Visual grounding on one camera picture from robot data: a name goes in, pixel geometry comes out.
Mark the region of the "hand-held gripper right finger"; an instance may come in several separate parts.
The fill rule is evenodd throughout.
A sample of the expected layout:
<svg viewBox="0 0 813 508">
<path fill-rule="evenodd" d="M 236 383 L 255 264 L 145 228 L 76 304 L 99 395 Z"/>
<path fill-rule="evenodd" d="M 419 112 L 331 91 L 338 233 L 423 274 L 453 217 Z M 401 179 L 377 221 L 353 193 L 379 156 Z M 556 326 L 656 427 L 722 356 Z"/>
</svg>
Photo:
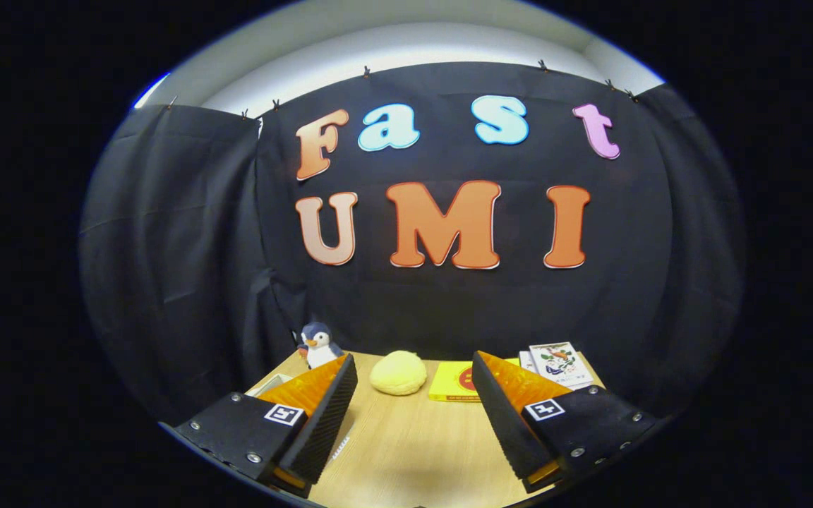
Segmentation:
<svg viewBox="0 0 813 508">
<path fill-rule="evenodd" d="M 663 419 L 591 385 L 570 390 L 486 351 L 472 382 L 501 450 L 529 494 L 568 488 L 622 459 Z"/>
</svg>

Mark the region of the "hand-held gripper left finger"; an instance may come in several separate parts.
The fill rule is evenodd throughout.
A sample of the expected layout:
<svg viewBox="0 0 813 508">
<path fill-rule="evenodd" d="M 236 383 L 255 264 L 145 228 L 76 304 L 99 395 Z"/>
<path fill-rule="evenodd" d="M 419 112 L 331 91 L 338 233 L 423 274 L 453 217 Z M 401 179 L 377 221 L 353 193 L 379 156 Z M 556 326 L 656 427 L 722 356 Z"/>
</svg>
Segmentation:
<svg viewBox="0 0 813 508">
<path fill-rule="evenodd" d="M 172 428 L 172 437 L 260 489 L 307 498 L 357 388 L 349 353 L 267 392 L 232 392 Z"/>
</svg>

